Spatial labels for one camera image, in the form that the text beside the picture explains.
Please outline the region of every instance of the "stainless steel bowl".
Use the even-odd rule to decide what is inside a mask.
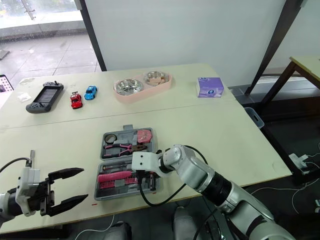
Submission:
[[[120,95],[131,95],[144,89],[144,85],[136,79],[125,79],[114,86],[115,91]]]
[[[158,84],[154,84],[150,82],[150,80],[156,79],[156,78],[163,79],[165,83],[169,81],[169,76],[162,71],[150,71],[145,75],[144,80],[148,85],[157,86]]]

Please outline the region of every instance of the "pliers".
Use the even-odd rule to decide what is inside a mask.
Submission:
[[[147,148],[147,146],[142,145],[142,144],[132,145],[130,143],[125,143],[125,144],[116,143],[116,144],[106,145],[104,147],[104,149],[106,149],[106,150],[107,149],[114,149],[114,148],[120,148],[120,149],[125,149],[125,150],[121,151],[120,153],[116,153],[116,154],[105,153],[105,155],[103,155],[105,159],[117,158],[117,157],[120,157],[123,155],[131,155],[133,152],[145,150]]]

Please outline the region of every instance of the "black game controller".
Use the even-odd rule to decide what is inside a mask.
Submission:
[[[36,96],[32,103],[25,107],[25,109],[31,114],[49,112],[63,89],[64,86],[57,81],[45,82],[41,92],[38,94],[38,96]]]

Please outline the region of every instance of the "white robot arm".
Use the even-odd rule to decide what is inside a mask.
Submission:
[[[249,240],[295,239],[274,222],[273,215],[265,205],[198,159],[195,152],[186,146],[175,144],[164,154],[134,152],[132,169],[152,171],[160,177],[167,177],[172,171],[176,171],[184,183],[227,214]]]
[[[88,194],[74,196],[55,205],[55,194],[51,190],[51,185],[55,180],[70,178],[81,173],[84,169],[74,167],[50,172],[48,178],[40,181],[40,170],[32,168],[33,158],[34,151],[32,150],[30,159],[27,157],[17,158],[0,169],[1,172],[11,163],[26,160],[25,167],[17,177],[16,188],[0,193],[0,228],[3,223],[21,214],[29,217],[36,211],[40,211],[41,216],[55,216],[72,209],[88,196]]]

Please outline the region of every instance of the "blue toy car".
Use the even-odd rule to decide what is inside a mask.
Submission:
[[[98,92],[98,89],[96,86],[88,86],[84,94],[85,100],[94,99],[96,97],[97,92]]]

